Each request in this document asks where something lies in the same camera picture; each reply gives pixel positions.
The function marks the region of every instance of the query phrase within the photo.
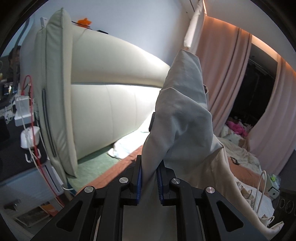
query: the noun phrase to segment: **pink curtain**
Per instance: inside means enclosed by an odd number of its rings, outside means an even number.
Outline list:
[[[262,170],[278,175],[296,146],[296,73],[281,57],[269,103],[248,138]]]
[[[219,135],[232,109],[246,71],[252,36],[224,21],[205,16],[196,56],[209,89],[213,130]]]

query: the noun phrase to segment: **upholstered headboard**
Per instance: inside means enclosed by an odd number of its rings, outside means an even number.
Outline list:
[[[64,9],[38,31],[34,54],[30,71],[46,148],[56,168],[71,175],[77,159],[141,125],[169,70],[137,46],[73,25]]]

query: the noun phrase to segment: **orange object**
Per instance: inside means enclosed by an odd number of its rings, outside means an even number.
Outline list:
[[[55,216],[55,215],[57,215],[58,214],[58,210],[56,210],[54,207],[53,207],[53,205],[51,205],[51,204],[47,204],[47,205],[41,205],[40,206],[45,212],[47,212],[49,215],[51,215],[51,216]]]
[[[78,26],[87,28],[91,24],[91,21],[89,21],[87,18],[84,18],[84,19],[79,19],[77,23],[78,23]]]

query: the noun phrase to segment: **pillow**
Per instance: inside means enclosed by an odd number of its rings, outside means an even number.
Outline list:
[[[257,188],[258,182],[260,175],[253,172],[252,170],[243,167],[242,165],[236,165],[232,162],[231,157],[228,157],[228,162],[229,162],[229,167],[232,172],[232,174],[241,182],[244,184]],[[261,180],[260,186],[259,186],[259,191],[262,192],[264,189],[264,179]],[[265,189],[266,196],[269,197],[268,195],[268,190]]]

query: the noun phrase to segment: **white power strip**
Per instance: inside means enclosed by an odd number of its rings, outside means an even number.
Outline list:
[[[24,124],[31,123],[29,96],[17,96],[15,98],[15,107],[17,109],[15,113],[15,126],[22,126],[22,118],[24,120]]]

